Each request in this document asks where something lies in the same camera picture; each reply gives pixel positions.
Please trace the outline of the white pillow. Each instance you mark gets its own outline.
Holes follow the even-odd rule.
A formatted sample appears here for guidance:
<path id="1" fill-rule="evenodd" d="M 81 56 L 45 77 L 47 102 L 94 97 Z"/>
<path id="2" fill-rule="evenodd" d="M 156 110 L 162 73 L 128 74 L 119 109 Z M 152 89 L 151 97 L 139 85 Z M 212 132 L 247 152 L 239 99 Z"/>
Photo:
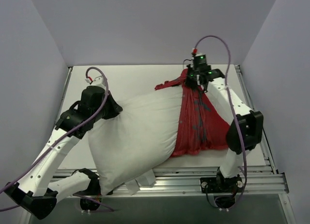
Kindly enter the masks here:
<path id="1" fill-rule="evenodd" d="M 112 119 L 88 132 L 101 194 L 125 184 L 130 194 L 155 183 L 153 168 L 165 162 L 176 145 L 182 88 L 170 87 L 120 101 Z"/>

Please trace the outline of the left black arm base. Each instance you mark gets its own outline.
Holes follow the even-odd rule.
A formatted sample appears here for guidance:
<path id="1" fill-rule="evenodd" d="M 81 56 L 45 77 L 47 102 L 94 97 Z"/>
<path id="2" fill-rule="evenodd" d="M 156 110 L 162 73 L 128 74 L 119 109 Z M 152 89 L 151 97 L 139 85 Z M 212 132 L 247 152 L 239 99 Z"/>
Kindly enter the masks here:
<path id="1" fill-rule="evenodd" d="M 79 195 L 101 195 L 99 179 L 91 179 L 85 190 L 79 191 Z"/>

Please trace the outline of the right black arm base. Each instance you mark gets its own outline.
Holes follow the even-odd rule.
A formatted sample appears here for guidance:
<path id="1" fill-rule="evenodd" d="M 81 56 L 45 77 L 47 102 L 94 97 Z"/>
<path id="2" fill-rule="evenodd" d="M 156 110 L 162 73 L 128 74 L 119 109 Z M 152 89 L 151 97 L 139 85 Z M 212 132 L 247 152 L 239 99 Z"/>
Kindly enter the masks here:
<path id="1" fill-rule="evenodd" d="M 213 193 L 240 193 L 244 185 L 240 177 L 234 178 L 200 178 L 201 192 L 205 194 Z"/>

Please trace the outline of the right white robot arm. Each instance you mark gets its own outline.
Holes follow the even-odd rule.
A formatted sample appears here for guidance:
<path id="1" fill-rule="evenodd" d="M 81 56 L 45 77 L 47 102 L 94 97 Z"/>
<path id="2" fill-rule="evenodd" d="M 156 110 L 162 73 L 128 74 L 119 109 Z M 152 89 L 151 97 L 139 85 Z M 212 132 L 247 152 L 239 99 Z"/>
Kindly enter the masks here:
<path id="1" fill-rule="evenodd" d="M 247 155 L 262 140 L 264 117 L 253 111 L 228 84 L 228 73 L 212 69 L 203 53 L 192 53 L 192 63 L 187 65 L 186 85 L 200 89 L 213 108 L 230 126 L 226 133 L 228 151 L 219 167 L 221 176 L 215 179 L 216 188 L 227 191 L 232 178 L 247 167 Z"/>

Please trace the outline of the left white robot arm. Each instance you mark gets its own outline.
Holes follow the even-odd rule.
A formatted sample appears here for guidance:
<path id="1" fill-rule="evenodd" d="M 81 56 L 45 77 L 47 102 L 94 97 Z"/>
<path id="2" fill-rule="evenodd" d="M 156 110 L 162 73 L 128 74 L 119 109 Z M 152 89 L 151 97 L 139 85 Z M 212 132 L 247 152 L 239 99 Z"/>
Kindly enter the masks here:
<path id="1" fill-rule="evenodd" d="M 71 195 L 98 195 L 99 176 L 86 168 L 51 182 L 54 173 L 70 150 L 97 121 L 111 119 L 122 112 L 104 86 L 88 86 L 81 99 L 60 115 L 45 147 L 25 173 L 7 183 L 4 192 L 20 207 L 41 220 L 56 204 Z"/>

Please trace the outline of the red printed pillowcase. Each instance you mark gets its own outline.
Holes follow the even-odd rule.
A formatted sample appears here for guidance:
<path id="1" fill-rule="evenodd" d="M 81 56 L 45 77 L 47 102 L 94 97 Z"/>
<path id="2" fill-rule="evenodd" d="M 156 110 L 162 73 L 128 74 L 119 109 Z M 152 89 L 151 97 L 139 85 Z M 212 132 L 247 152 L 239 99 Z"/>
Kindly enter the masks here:
<path id="1" fill-rule="evenodd" d="M 155 90 L 182 88 L 182 102 L 176 145 L 171 157 L 197 155 L 203 150 L 226 150 L 228 124 L 216 111 L 202 89 L 186 85 L 187 69 L 175 80 L 155 86 Z"/>

